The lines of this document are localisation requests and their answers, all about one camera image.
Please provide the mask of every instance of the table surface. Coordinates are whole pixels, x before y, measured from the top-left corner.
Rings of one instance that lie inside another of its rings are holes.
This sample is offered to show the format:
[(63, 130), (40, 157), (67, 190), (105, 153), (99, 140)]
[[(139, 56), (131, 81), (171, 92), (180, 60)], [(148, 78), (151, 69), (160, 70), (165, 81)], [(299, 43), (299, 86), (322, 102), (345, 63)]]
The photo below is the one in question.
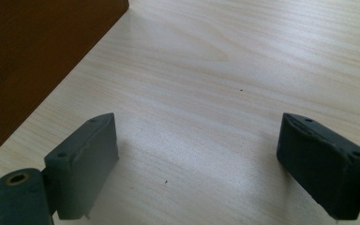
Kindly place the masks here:
[(360, 1), (130, 1), (0, 148), (0, 177), (109, 112), (120, 160), (90, 220), (55, 224), (360, 224), (276, 158), (285, 112), (360, 145)]

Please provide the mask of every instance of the brown wooden box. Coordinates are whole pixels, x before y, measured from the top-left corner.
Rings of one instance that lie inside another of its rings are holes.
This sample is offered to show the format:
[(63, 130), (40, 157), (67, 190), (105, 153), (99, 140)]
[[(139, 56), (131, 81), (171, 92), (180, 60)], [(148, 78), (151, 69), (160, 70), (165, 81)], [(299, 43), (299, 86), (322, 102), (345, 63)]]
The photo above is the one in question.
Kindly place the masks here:
[(0, 145), (127, 9), (128, 0), (0, 0)]

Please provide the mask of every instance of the mounting hole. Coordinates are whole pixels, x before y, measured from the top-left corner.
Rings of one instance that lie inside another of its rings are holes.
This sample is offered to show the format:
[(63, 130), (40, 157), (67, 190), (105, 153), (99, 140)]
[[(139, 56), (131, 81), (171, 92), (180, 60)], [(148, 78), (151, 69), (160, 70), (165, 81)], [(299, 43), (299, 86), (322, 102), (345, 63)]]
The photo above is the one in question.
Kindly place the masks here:
[(60, 158), (65, 158), (67, 156), (67, 153), (59, 153), (57, 156)]
[(352, 154), (356, 157), (360, 157), (360, 152), (352, 152)]
[(28, 180), (30, 178), (30, 175), (28, 173), (17, 173), (12, 176), (10, 176), (7, 179), (7, 185), (8, 186), (17, 186), (24, 181)]

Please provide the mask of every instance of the black plastic part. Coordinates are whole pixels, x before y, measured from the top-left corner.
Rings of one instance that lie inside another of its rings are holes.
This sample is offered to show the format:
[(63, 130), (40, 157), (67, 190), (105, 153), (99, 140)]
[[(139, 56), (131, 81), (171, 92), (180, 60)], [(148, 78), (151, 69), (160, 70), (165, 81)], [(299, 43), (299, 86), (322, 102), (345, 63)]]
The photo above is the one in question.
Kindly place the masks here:
[(88, 120), (45, 157), (46, 168), (0, 178), (0, 225), (53, 225), (89, 213), (118, 159), (113, 113)]
[(49, 205), (61, 219), (87, 216), (117, 159), (113, 113), (88, 120), (45, 157)]
[(284, 113), (279, 162), (335, 219), (360, 212), (360, 147), (301, 115)]
[(23, 169), (0, 178), (0, 225), (53, 225), (42, 175)]

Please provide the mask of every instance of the white tabletop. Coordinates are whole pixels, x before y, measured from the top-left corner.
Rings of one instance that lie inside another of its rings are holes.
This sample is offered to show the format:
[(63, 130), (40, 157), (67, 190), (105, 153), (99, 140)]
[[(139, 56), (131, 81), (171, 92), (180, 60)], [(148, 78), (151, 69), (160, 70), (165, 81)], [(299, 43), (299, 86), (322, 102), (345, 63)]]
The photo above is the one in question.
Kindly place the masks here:
[(56, 225), (360, 224), (276, 158), (285, 112), (360, 145), (360, 2), (132, 0), (0, 148), (0, 177), (109, 112), (120, 160), (91, 219)]

